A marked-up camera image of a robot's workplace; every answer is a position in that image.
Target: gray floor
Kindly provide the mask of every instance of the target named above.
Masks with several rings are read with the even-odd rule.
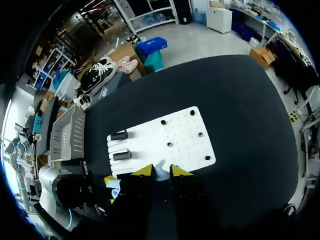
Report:
[[[166,68],[206,57],[238,54],[248,55],[251,50],[249,43],[242,40],[233,31],[222,34],[196,23],[188,25],[177,25],[175,23],[161,25],[141,32],[138,36],[140,38],[146,37],[146,39],[162,37],[167,40],[168,47],[161,50],[162,60]],[[107,48],[109,49],[109,47],[104,48],[101,46],[101,50],[98,51],[96,56],[105,54]],[[294,104],[295,95],[293,91],[284,95],[283,91],[286,90],[288,86],[275,75],[272,68],[269,68],[266,73],[278,91],[288,114],[293,111],[297,112],[298,107]],[[299,96],[299,98],[300,102],[303,103],[302,97]],[[306,114],[306,112],[307,110],[305,108],[302,109],[303,114]],[[303,178],[303,173],[305,172],[305,153],[300,147],[300,129],[304,119],[305,117],[302,116],[292,124],[298,151],[299,171],[297,174],[299,176],[299,182],[290,203],[295,204],[296,207],[301,203],[305,187],[305,180]]]

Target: cardboard box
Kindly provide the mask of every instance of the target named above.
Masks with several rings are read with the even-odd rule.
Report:
[[[224,8],[224,5],[219,1],[209,1],[209,5],[211,8]]]
[[[47,99],[43,99],[42,104],[41,104],[41,106],[40,106],[40,110],[41,110],[43,113],[45,113],[48,105],[49,105],[49,101],[48,101]]]
[[[262,46],[252,48],[249,55],[253,57],[264,70],[268,69],[270,64],[276,60],[273,53]]]
[[[48,102],[51,102],[52,99],[54,99],[55,94],[51,91],[47,91],[44,95],[44,99],[46,99]]]
[[[109,58],[111,58],[116,63],[123,59],[125,56],[129,56],[130,60],[136,59],[138,61],[138,70],[142,76],[147,75],[146,69],[142,64],[140,58],[138,57],[134,46],[131,43],[126,43],[116,49],[114,52],[109,54]]]

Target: workbench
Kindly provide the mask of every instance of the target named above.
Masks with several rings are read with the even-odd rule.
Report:
[[[301,50],[300,47],[298,46],[295,46],[295,44],[290,40],[288,39],[284,33],[281,31],[281,30],[277,30],[277,29],[274,29],[273,27],[271,27],[265,20],[261,20],[259,18],[257,18],[256,16],[254,16],[253,14],[251,14],[250,12],[246,11],[246,10],[243,10],[241,8],[237,8],[237,7],[232,7],[230,8],[230,10],[233,9],[233,10],[237,10],[251,18],[253,18],[254,20],[256,20],[257,22],[261,23],[263,25],[263,30],[262,30],[262,40],[261,40],[261,43],[263,43],[265,37],[266,37],[266,29],[267,27],[272,29],[274,31],[274,34],[269,38],[269,40],[262,44],[263,47],[265,47],[266,45],[268,45],[270,42],[272,42],[276,37],[279,37],[282,41],[284,41],[291,49],[292,51],[300,58],[301,62],[305,65],[305,66],[309,66],[311,65],[310,64],[310,61],[309,60],[306,60],[304,59],[300,53],[303,53],[303,51]]]

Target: gray storage bin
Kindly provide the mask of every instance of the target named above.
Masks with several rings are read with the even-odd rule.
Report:
[[[86,114],[76,105],[68,109],[53,124],[50,138],[50,161],[84,158]]]

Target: blue box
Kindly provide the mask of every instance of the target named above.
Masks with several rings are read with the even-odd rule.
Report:
[[[138,49],[144,56],[148,56],[149,54],[154,53],[155,51],[159,51],[168,47],[167,41],[162,37],[155,37],[148,41],[140,42],[137,45]]]

